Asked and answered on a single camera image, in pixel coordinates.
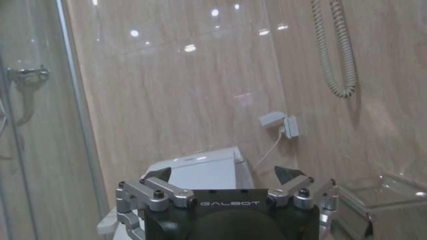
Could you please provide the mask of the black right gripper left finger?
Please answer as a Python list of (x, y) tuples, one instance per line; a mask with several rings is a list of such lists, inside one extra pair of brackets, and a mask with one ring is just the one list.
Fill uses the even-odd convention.
[(157, 176), (139, 181), (121, 181), (115, 190), (116, 219), (125, 226), (132, 240), (144, 240), (145, 231), (140, 225), (145, 210), (165, 212), (169, 206), (191, 209), (196, 205), (195, 193), (179, 188)]

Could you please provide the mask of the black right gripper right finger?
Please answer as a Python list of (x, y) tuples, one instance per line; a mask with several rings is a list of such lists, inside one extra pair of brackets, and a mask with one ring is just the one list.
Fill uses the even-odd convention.
[(280, 187), (267, 191), (267, 199), (276, 208), (289, 207), (299, 213), (312, 214), (311, 240), (324, 240), (331, 233), (332, 222), (339, 210), (339, 187), (335, 179), (316, 181), (300, 170), (273, 167)]

